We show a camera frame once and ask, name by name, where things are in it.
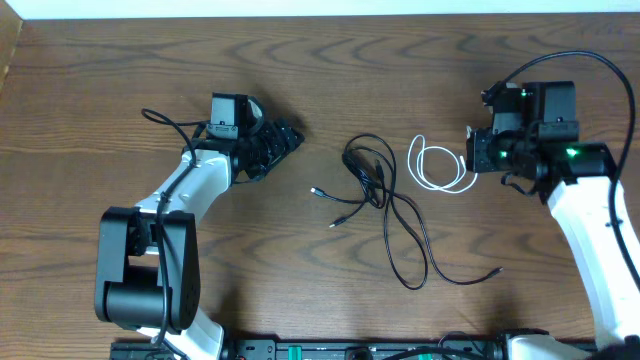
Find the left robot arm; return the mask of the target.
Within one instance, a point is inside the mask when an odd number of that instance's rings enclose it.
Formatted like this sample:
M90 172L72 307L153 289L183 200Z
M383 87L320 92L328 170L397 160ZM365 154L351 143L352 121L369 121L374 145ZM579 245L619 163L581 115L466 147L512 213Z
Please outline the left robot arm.
M157 190L102 215L94 310L177 359L228 359L223 327L199 306L196 228L240 173L264 179L304 136L284 119L268 120L243 94L213 94L209 120L193 126L179 165Z

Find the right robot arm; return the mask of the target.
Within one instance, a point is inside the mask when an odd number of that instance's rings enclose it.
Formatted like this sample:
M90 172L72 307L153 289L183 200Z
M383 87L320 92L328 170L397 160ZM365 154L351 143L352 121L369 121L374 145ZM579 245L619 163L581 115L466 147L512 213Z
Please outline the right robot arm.
M639 242L617 169L603 143L582 142L571 81L495 85L482 95L492 123L467 135L467 170L537 196L571 249L595 328L593 352L548 334L511 335L510 359L636 359L639 290L628 269Z

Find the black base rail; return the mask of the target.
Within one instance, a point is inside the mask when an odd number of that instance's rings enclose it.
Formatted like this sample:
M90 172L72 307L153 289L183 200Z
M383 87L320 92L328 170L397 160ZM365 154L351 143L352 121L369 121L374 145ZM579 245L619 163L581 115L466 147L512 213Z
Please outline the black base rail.
M222 347L221 359L239 360L346 360L346 359L385 359L398 353L424 348L454 350L465 355L481 359L507 359L506 345L497 341L463 339L454 335L445 340L430 342L284 342L269 339L245 339L227 341ZM180 351L168 345L154 347L143 342L114 342L110 346L107 359L195 359L179 355Z

